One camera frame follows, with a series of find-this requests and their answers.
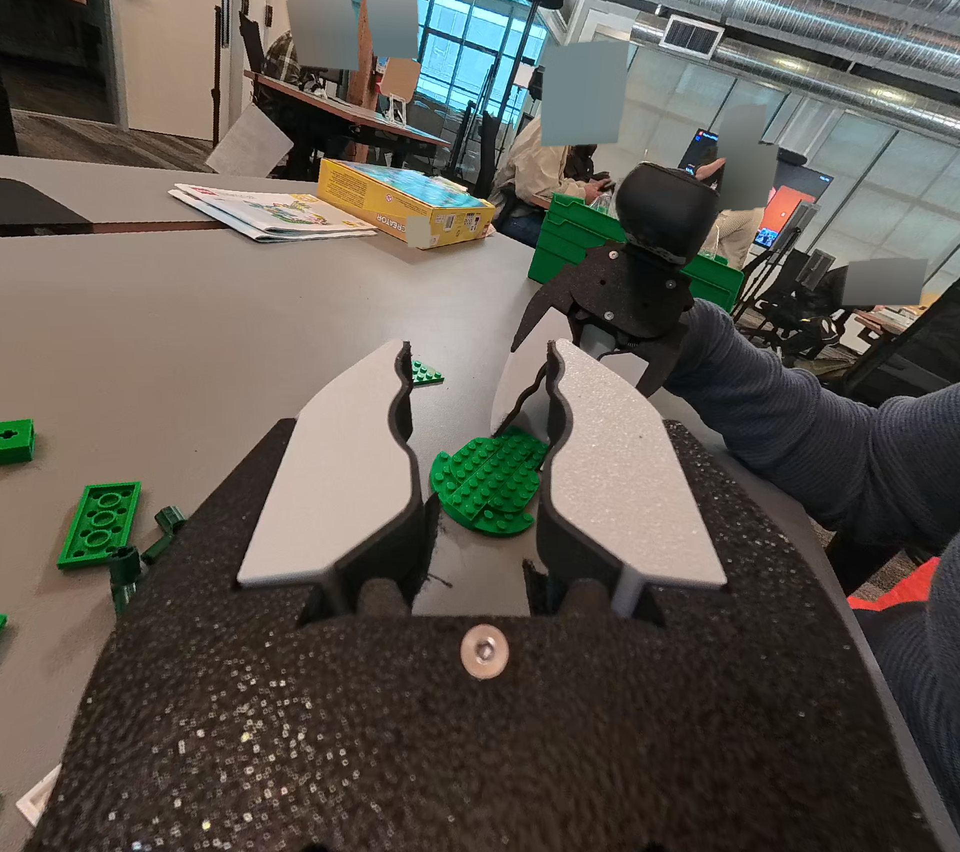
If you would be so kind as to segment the lego instruction booklet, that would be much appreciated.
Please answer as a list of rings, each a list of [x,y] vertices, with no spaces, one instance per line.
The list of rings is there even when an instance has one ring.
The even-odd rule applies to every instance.
[[[197,198],[194,198],[188,195],[186,192],[179,188],[171,188],[168,190],[168,195],[172,198],[177,199],[178,201],[190,206],[191,208],[201,212],[208,218],[219,222],[222,225],[225,225],[227,228],[232,231],[240,234],[241,236],[250,239],[261,245],[276,245],[276,244],[285,244],[285,243],[294,243],[294,242],[309,242],[309,241],[318,241],[323,239],[339,239],[346,238],[348,235],[344,232],[333,232],[333,233],[280,233],[272,234],[267,233],[262,230],[259,230],[255,226],[238,219],[227,212],[217,209],[210,204],[201,201]]]
[[[257,193],[186,184],[174,188],[271,234],[337,231],[346,233],[347,238],[377,234],[377,228],[368,222],[306,193]]]

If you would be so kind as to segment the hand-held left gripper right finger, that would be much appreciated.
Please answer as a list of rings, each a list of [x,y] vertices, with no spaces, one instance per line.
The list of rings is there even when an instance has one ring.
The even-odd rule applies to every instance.
[[[654,405],[567,339],[547,346],[546,390],[549,450],[535,541],[553,590],[598,582],[612,612],[633,617],[649,586],[726,588]]]

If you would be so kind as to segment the green plastic bin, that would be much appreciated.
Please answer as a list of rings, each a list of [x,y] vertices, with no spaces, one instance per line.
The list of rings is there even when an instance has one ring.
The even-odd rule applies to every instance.
[[[554,193],[541,225],[528,278],[546,283],[563,266],[580,264],[589,249],[625,240],[615,216],[594,209],[575,196]],[[733,310],[745,277],[726,258],[698,253],[681,271],[689,278],[690,292],[695,298],[712,302],[728,313]]]

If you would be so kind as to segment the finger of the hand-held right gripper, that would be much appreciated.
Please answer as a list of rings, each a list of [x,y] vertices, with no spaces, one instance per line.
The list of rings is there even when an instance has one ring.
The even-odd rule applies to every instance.
[[[546,376],[549,342],[549,335],[532,332],[508,355],[490,410],[492,435],[509,428],[526,400],[540,388]]]

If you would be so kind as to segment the person's torso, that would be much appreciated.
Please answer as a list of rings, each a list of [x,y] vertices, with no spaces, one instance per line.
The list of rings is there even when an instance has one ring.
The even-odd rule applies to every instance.
[[[918,752],[959,828],[959,543],[933,570],[926,600],[854,616]]]

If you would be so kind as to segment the wooden background desk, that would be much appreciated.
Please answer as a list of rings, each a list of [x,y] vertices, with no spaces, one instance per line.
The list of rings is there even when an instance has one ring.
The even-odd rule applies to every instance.
[[[366,117],[356,105],[314,95],[253,70],[245,69],[244,77],[252,81],[256,98],[269,90],[281,101],[281,109],[292,114],[294,132],[290,138],[294,147],[286,160],[287,177],[291,180],[308,180],[310,154],[324,151],[323,146],[331,138],[384,150],[390,154],[390,166],[396,169],[409,157],[433,161],[438,149],[448,146],[442,138],[413,126],[391,125],[378,113]]]

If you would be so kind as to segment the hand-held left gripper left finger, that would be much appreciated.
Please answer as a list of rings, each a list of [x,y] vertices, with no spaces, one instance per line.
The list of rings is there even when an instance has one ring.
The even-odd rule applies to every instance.
[[[246,590],[332,586],[356,606],[368,581],[411,603],[430,560],[413,432],[410,342],[392,339],[298,414],[237,573]]]

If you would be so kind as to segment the green lego plate assembly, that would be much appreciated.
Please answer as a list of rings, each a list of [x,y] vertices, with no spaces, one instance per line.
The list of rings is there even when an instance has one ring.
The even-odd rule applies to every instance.
[[[546,443],[516,427],[477,437],[455,453],[439,452],[429,480],[442,510],[457,524],[488,537],[510,538],[534,523],[528,506],[540,486]]]

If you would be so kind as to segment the white vent grille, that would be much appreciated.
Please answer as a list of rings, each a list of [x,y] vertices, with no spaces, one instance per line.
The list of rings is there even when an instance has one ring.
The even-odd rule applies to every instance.
[[[721,25],[672,14],[666,21],[658,46],[670,53],[711,61],[725,32]]]

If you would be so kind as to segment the dark green lego connector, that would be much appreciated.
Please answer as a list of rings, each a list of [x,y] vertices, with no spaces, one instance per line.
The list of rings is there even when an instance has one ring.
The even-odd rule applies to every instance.
[[[160,534],[156,541],[141,553],[141,561],[147,567],[157,563],[186,523],[185,514],[175,505],[162,507],[153,518]]]
[[[138,591],[143,563],[135,546],[119,547],[107,563],[111,599],[116,617],[120,617]]]

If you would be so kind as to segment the green lego plate underside up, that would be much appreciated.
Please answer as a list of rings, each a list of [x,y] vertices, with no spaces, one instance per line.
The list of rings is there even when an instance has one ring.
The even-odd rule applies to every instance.
[[[71,571],[102,566],[129,543],[138,508],[139,481],[83,488],[56,567]]]

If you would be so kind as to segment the yellow lego box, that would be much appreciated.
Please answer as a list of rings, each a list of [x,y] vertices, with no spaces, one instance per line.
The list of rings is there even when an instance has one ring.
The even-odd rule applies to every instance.
[[[441,177],[327,158],[320,161],[317,196],[420,250],[482,239],[497,213]]]

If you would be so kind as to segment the pale grey sheet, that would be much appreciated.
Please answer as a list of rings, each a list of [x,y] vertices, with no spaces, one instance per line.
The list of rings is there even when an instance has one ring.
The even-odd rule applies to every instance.
[[[268,178],[294,140],[256,104],[249,104],[204,160],[216,174]]]

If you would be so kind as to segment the white plastic piece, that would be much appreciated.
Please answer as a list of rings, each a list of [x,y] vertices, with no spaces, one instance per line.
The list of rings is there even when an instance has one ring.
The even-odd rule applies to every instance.
[[[15,802],[23,818],[36,828],[54,791],[62,765],[59,763]]]

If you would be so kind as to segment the person's right forearm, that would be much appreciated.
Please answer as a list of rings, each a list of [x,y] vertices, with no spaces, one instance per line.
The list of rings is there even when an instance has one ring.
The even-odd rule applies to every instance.
[[[870,407],[752,345],[696,299],[665,388],[752,473],[824,529],[870,545],[947,546],[959,528],[959,386]]]

